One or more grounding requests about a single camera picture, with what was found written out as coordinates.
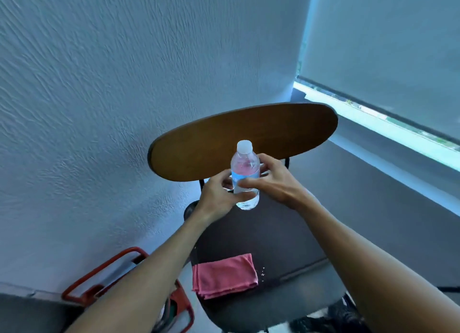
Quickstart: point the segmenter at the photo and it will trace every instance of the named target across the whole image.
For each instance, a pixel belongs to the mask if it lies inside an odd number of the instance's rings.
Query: forearm
[[[68,333],[148,333],[206,219],[192,215],[163,245],[95,302]]]
[[[325,208],[302,217],[374,332],[457,332],[460,307]]]

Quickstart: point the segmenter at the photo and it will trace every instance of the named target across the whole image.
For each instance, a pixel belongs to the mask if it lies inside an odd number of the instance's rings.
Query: textured white wall
[[[151,251],[198,183],[148,168],[200,117],[288,100],[308,0],[0,0],[0,282],[60,292]]]

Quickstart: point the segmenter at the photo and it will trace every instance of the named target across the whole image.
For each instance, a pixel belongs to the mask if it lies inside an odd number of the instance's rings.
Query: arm
[[[245,179],[299,212],[352,295],[369,327],[380,332],[460,332],[460,307],[400,261],[337,220],[284,167],[259,155],[263,178]]]
[[[228,193],[230,170],[212,177],[189,219],[163,245],[81,315],[67,333],[149,333],[202,232],[236,203],[255,194]]]

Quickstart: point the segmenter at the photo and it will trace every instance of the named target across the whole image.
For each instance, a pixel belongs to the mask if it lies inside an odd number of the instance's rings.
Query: hand
[[[321,205],[310,192],[300,184],[289,172],[284,164],[266,154],[259,154],[263,163],[260,173],[270,170],[270,173],[261,178],[246,178],[238,185],[246,189],[259,189],[274,200],[298,212],[304,208]]]
[[[231,170],[228,169],[216,174],[203,187],[195,212],[200,212],[204,218],[207,218],[209,223],[222,218],[237,202],[247,201],[256,197],[256,193],[253,191],[233,194],[225,190],[224,187],[232,189],[230,173]]]

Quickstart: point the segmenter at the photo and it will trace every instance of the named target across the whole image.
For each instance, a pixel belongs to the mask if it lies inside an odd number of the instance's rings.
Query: roller blind
[[[460,144],[460,0],[310,6],[301,79]]]

